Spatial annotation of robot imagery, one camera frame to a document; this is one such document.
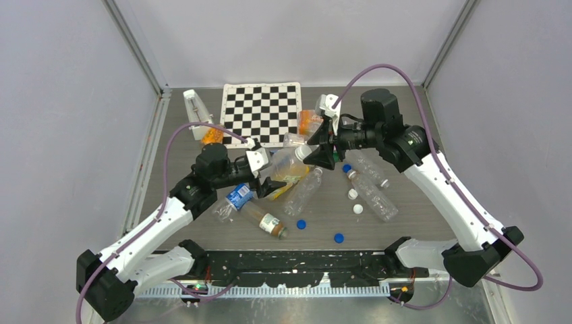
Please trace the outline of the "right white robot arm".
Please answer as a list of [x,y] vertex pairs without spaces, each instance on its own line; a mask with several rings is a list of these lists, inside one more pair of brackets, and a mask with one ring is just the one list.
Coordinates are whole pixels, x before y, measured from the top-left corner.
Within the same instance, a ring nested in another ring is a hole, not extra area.
[[456,192],[464,185],[441,152],[432,154],[437,144],[425,129],[403,122],[394,94],[385,88],[367,90],[360,102],[363,116],[345,125],[338,97],[319,97],[315,112],[322,123],[309,139],[317,148],[304,163],[333,170],[335,154],[344,160],[348,150],[376,149],[428,197],[455,235],[449,241],[399,238],[384,251],[387,272],[402,277],[411,268],[435,269],[448,272],[465,287],[475,286],[508,256],[510,244],[523,241],[523,233],[494,220],[472,195]]

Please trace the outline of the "tall clear juice bottle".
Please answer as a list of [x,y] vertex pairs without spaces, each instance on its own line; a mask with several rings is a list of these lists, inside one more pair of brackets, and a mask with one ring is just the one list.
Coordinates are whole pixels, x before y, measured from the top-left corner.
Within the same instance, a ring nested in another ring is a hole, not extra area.
[[269,176],[272,180],[283,181],[287,178],[302,178],[309,172],[309,167],[295,158],[297,147],[283,148],[273,155]]

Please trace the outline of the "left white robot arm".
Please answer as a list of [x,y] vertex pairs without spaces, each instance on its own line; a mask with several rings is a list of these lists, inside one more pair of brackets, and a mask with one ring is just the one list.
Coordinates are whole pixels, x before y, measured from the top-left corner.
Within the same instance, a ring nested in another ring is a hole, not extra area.
[[157,210],[112,245],[98,253],[85,250],[77,258],[78,305],[88,304],[104,322],[114,321],[147,288],[183,274],[200,279],[207,262],[193,242],[175,247],[156,262],[146,257],[215,204],[218,189],[248,184],[264,198],[284,187],[284,182],[271,178],[260,180],[260,172],[269,165],[270,156],[259,144],[235,161],[223,144],[204,146],[191,173],[167,192]]

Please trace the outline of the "brown coffee bottle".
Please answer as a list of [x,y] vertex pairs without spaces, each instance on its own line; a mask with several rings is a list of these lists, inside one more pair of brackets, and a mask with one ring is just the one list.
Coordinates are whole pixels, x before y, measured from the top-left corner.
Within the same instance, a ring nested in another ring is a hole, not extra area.
[[262,231],[279,240],[284,240],[288,236],[286,225],[279,218],[254,202],[247,202],[239,210],[239,214],[251,221]]

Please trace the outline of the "large white bottle cap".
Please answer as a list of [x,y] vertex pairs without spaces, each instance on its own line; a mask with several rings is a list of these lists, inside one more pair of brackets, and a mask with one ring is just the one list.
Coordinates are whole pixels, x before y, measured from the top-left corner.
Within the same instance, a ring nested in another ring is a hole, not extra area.
[[306,157],[308,157],[312,153],[312,148],[306,144],[298,146],[294,150],[295,158],[298,159],[300,162],[303,162]]

